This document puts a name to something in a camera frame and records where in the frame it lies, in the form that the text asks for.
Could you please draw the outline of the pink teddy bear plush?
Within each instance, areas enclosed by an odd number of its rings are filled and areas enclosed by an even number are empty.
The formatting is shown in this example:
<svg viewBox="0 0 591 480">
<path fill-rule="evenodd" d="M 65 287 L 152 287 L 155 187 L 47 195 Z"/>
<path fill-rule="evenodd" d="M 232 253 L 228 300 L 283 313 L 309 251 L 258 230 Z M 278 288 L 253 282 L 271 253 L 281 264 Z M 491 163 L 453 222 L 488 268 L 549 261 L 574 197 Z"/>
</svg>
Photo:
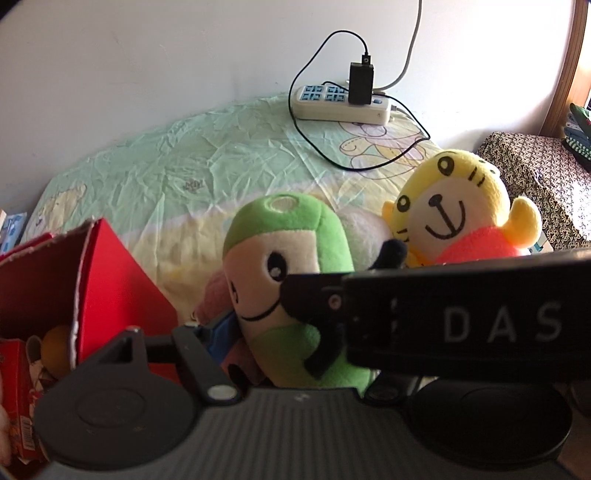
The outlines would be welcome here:
<svg viewBox="0 0 591 480">
<path fill-rule="evenodd" d="M 273 387 L 246 345 L 222 270 L 208 280 L 204 299 L 193 310 L 192 318 L 204 331 L 201 341 L 205 349 L 239 389 Z"/>
</svg>

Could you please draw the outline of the yellow tiger plush toy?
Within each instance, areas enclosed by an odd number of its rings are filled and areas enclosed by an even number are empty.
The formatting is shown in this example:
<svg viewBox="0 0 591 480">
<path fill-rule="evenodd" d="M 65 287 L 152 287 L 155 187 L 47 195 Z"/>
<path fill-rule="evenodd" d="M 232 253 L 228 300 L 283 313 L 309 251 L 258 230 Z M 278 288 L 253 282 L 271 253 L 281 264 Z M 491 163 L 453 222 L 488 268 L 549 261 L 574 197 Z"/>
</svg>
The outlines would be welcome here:
<svg viewBox="0 0 591 480">
<path fill-rule="evenodd" d="M 511 199 L 498 168 L 465 150 L 423 161 L 382 216 L 411 268 L 527 255 L 542 232 L 535 203 Z"/>
</svg>

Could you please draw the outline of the green bean plush toy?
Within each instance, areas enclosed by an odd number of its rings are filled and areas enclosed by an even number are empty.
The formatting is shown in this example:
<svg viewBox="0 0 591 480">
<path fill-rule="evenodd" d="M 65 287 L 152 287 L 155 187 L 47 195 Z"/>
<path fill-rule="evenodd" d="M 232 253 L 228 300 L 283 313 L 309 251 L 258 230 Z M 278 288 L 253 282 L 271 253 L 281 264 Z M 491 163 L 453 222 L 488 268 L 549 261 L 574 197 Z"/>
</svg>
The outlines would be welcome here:
<svg viewBox="0 0 591 480">
<path fill-rule="evenodd" d="M 288 192 L 245 204 L 226 232 L 222 270 L 246 345 L 274 386 L 365 392 L 372 372 L 348 359 L 349 381 L 311 381 L 301 363 L 304 325 L 337 324 L 304 280 L 353 272 L 342 222 L 325 202 Z"/>
</svg>

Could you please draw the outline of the white rabbit plush blue bow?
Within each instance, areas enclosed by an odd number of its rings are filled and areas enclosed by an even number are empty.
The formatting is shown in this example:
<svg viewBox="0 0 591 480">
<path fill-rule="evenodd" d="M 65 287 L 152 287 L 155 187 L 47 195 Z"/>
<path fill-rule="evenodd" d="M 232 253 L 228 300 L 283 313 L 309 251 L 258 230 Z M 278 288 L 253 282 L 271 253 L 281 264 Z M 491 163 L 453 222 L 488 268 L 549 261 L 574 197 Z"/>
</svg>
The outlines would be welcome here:
<svg viewBox="0 0 591 480">
<path fill-rule="evenodd" d="M 338 216 L 348 239 L 353 269 L 369 269 L 384 241 L 392 238 L 389 227 L 381 216 L 359 207 L 342 208 Z"/>
</svg>

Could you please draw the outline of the red cardboard box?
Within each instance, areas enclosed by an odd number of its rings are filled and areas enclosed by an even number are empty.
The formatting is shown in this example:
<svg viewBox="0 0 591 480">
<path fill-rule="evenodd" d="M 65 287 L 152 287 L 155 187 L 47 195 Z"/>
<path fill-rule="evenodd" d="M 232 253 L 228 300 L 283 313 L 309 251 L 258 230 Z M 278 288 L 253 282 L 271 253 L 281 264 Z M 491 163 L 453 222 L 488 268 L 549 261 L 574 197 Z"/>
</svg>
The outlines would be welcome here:
<svg viewBox="0 0 591 480">
<path fill-rule="evenodd" d="M 168 452 L 192 421 L 170 346 L 172 304 L 109 223 L 43 234 L 1 258 L 1 358 L 7 410 L 36 479 L 47 456 L 98 471 Z"/>
</svg>

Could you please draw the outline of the floral brown cloth cover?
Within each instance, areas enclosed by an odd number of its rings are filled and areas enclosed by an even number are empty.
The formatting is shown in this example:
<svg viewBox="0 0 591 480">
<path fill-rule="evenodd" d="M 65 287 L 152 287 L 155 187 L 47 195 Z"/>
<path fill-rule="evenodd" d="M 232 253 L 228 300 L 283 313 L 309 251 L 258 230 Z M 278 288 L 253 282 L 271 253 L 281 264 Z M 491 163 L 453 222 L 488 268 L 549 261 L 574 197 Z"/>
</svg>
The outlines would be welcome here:
<svg viewBox="0 0 591 480">
<path fill-rule="evenodd" d="M 497 166 L 509 196 L 529 197 L 555 250 L 590 246 L 590 173 L 556 138 L 494 132 L 477 154 Z"/>
</svg>

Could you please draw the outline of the cartoon print bed sheet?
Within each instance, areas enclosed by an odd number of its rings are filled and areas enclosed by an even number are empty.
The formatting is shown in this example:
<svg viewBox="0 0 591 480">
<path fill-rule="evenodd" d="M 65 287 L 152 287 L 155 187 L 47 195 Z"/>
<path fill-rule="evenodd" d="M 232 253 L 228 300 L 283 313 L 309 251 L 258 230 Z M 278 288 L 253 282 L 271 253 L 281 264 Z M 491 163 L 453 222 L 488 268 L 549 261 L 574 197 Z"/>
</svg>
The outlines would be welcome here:
<svg viewBox="0 0 591 480">
<path fill-rule="evenodd" d="M 187 318 L 221 265 L 235 211 L 273 193 L 380 213 L 436 152 L 394 111 L 388 125 L 296 121 L 283 96 L 177 121 L 91 155 L 54 177 L 25 239 L 104 218 Z"/>
</svg>

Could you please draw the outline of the white power strip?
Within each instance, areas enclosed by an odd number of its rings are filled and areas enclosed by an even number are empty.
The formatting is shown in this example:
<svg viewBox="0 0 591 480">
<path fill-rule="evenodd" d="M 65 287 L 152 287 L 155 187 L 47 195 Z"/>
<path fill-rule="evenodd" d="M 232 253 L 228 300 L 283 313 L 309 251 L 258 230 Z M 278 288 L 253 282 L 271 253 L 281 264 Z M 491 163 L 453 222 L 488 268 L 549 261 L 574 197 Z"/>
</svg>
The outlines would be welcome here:
<svg viewBox="0 0 591 480">
<path fill-rule="evenodd" d="M 349 103 L 349 94 L 338 85 L 305 85 L 290 95 L 291 110 L 301 120 L 332 121 L 386 126 L 391 101 L 373 96 L 370 104 Z"/>
</svg>

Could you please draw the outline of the black charger adapter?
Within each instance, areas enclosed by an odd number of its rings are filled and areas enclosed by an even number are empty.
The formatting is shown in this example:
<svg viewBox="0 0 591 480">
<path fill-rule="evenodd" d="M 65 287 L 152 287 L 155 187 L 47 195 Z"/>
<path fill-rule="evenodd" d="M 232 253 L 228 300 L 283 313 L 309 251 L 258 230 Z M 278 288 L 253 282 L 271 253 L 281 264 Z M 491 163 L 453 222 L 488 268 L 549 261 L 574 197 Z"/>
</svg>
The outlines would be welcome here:
<svg viewBox="0 0 591 480">
<path fill-rule="evenodd" d="M 372 103 L 374 67 L 370 63 L 352 62 L 349 65 L 349 104 Z"/>
</svg>

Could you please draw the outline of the yellow book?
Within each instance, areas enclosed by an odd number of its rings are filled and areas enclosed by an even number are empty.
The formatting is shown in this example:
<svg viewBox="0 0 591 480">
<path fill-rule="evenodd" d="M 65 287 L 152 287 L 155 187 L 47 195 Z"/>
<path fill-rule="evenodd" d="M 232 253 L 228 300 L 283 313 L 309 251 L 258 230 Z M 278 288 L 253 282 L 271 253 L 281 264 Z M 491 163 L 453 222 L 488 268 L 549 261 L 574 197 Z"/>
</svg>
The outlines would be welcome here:
<svg viewBox="0 0 591 480">
<path fill-rule="evenodd" d="M 3 225 L 7 219 L 7 213 L 4 210 L 0 210 L 0 229 L 2 230 Z"/>
</svg>

